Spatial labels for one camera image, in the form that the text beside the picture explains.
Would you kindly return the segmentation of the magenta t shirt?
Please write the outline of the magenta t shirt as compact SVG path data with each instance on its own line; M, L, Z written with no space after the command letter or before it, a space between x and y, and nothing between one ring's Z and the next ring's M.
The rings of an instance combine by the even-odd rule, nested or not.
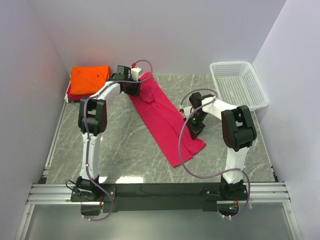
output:
M137 113L170 165L181 165L178 142L184 118L149 72L141 77L139 96L130 96Z

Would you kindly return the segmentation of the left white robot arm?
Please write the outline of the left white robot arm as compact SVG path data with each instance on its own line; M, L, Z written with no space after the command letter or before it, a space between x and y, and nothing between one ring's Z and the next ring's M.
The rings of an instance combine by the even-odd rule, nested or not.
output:
M82 133L83 151L80 176L75 190L88 201L104 195L99 185L99 148L102 133L108 124L107 106L116 96L125 93L130 96L140 94L138 83L143 70L133 63L131 67L118 65L106 83L94 94L80 100L78 127Z

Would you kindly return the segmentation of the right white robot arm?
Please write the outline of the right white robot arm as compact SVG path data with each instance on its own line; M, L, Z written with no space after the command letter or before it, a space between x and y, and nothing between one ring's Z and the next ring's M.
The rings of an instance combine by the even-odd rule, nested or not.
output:
M195 140L205 128L203 120L210 114L221 121L222 139L227 147L225 170L214 176L221 176L219 190L213 195L222 200L245 199L249 186L244 185L245 162L248 151L257 138L257 131L246 105L235 106L219 100L213 94L190 93L191 107L183 109L184 125Z

